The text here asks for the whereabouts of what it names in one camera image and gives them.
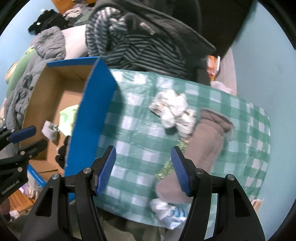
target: gray sock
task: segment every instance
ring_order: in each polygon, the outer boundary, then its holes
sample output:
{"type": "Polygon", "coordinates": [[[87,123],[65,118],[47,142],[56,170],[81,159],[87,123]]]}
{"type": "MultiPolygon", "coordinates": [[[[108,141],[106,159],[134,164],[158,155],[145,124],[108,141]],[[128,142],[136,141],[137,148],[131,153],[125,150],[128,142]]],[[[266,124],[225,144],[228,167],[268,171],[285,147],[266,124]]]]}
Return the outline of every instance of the gray sock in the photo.
{"type": "Polygon", "coordinates": [[[50,121],[45,121],[42,133],[44,136],[51,140],[51,141],[56,141],[57,140],[57,133],[58,133],[58,126],[54,125],[50,121]]]}

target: blue wall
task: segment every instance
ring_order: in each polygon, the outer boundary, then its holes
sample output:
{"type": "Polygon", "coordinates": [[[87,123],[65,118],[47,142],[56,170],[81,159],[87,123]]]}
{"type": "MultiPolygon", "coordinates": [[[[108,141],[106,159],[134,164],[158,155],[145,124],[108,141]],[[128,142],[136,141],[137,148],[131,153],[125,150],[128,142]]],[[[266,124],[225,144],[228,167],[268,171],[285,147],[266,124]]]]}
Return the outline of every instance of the blue wall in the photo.
{"type": "Polygon", "coordinates": [[[6,97],[5,75],[11,65],[17,62],[30,47],[29,44],[35,35],[29,34],[28,27],[37,20],[41,9],[56,10],[51,0],[30,0],[16,14],[0,36],[0,105],[6,97]]]}
{"type": "Polygon", "coordinates": [[[264,108],[271,122],[271,159],[258,213],[268,239],[296,198],[296,51],[256,3],[232,52],[239,97],[264,108]]]}

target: brown sock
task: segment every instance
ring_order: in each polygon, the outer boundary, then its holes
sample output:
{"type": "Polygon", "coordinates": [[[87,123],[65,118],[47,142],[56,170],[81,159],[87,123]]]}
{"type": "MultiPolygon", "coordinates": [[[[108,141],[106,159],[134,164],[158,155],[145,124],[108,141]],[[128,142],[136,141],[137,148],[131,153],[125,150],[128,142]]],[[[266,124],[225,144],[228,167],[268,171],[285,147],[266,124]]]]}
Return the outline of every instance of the brown sock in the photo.
{"type": "MultiPolygon", "coordinates": [[[[211,171],[224,143],[224,134],[229,133],[233,123],[224,115],[210,110],[201,110],[200,123],[196,126],[184,156],[191,159],[197,168],[211,171]]],[[[182,192],[176,173],[173,171],[156,185],[157,196],[168,203],[190,203],[192,198],[182,192]]]]}

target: white fabric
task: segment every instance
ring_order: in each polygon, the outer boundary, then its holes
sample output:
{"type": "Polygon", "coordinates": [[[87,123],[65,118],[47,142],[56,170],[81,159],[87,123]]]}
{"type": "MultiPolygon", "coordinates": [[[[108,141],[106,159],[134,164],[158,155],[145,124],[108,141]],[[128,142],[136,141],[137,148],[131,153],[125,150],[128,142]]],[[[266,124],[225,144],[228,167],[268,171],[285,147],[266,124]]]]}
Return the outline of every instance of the white fabric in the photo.
{"type": "Polygon", "coordinates": [[[66,11],[63,14],[63,17],[65,17],[65,20],[69,20],[69,18],[76,18],[81,14],[81,8],[73,8],[68,11],[66,11]]]}
{"type": "Polygon", "coordinates": [[[80,58],[87,56],[85,42],[85,25],[62,30],[66,39],[65,59],[80,58]]]}
{"type": "Polygon", "coordinates": [[[219,82],[219,81],[212,81],[211,82],[211,87],[224,91],[228,94],[232,93],[232,90],[230,88],[227,88],[223,83],[219,82]]]}

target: wooden crate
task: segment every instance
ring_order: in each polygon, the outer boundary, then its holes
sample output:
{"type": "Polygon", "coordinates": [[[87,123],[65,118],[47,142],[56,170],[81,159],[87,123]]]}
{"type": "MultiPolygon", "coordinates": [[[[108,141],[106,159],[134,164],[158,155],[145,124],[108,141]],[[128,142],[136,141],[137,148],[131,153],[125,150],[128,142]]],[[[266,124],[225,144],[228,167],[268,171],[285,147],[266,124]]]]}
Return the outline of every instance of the wooden crate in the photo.
{"type": "Polygon", "coordinates": [[[52,0],[56,8],[61,14],[73,8],[74,3],[72,0],[52,0]]]}
{"type": "Polygon", "coordinates": [[[95,3],[95,2],[96,2],[96,0],[86,0],[87,4],[91,4],[91,3],[95,3]]]}
{"type": "Polygon", "coordinates": [[[27,213],[31,210],[34,201],[17,190],[9,197],[10,211],[17,211],[19,214],[27,213]]]}

